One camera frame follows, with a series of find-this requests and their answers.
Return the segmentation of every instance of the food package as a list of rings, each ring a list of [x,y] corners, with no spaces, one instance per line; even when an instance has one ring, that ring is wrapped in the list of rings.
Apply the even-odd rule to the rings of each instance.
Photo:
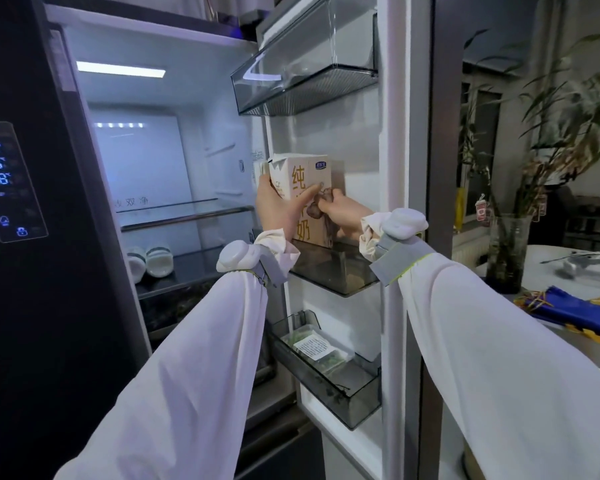
[[[332,224],[318,208],[320,198],[333,201],[331,166],[327,155],[280,153],[269,160],[271,181],[280,197],[291,200],[313,184],[322,184],[320,193],[302,209],[295,239],[325,248],[333,247]]]

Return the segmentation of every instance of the hand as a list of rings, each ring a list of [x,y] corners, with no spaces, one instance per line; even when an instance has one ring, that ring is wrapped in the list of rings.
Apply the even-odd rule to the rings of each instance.
[[[300,213],[305,205],[313,200],[320,192],[321,185],[315,184],[307,188],[298,197],[292,200],[283,200],[271,183],[268,175],[260,177],[258,195],[256,197],[256,210],[262,222],[262,230],[282,229],[288,241],[296,235]]]
[[[340,189],[333,189],[333,202],[321,198],[318,208],[340,228],[338,237],[348,237],[355,241],[359,240],[362,234],[360,219],[374,213],[373,210],[344,195]]]

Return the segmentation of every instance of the potted plant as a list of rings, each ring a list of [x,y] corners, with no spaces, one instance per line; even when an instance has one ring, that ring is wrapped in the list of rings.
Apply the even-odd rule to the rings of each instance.
[[[465,48],[484,32],[476,32]],[[461,120],[459,160],[469,167],[470,175],[480,175],[488,189],[485,199],[490,210],[491,240],[486,281],[498,292],[520,291],[529,227],[533,217],[543,215],[545,185],[565,184],[600,160],[600,73],[578,77],[571,65],[577,50],[597,41],[600,33],[579,39],[565,55],[552,62],[549,71],[529,80],[517,96],[527,106],[520,138],[531,138],[513,205],[507,209],[501,208],[491,191],[491,171],[485,157],[493,155],[475,151],[477,134],[471,123],[475,98],[464,106],[467,117]],[[490,58],[508,57],[495,55],[483,60]],[[505,73],[522,67],[520,61],[513,62]]]

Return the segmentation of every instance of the glass shelf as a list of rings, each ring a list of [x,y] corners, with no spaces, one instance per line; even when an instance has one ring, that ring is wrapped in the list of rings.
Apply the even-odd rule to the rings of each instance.
[[[378,82],[376,0],[318,0],[232,74],[238,113],[293,116]]]
[[[243,205],[222,199],[176,203],[144,209],[122,210],[116,213],[122,232],[149,227],[195,221],[208,217],[227,216],[239,212],[253,211],[252,205]]]
[[[218,279],[221,274],[216,271],[216,262],[220,251],[222,246],[174,256],[173,273],[164,278],[152,278],[145,274],[142,281],[136,284],[140,303],[153,296]]]
[[[291,273],[326,290],[348,298],[379,280],[356,246],[334,242],[333,249],[293,241],[300,258]]]
[[[275,323],[267,322],[273,356],[347,428],[353,430],[381,405],[380,356],[369,362],[346,350],[315,324],[315,314],[309,310]],[[337,351],[312,360],[294,346],[311,334],[327,340]]]

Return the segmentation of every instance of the digital display panel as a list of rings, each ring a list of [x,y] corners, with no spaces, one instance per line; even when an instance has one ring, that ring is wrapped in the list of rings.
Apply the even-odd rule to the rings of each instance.
[[[48,236],[11,123],[0,121],[0,242]]]

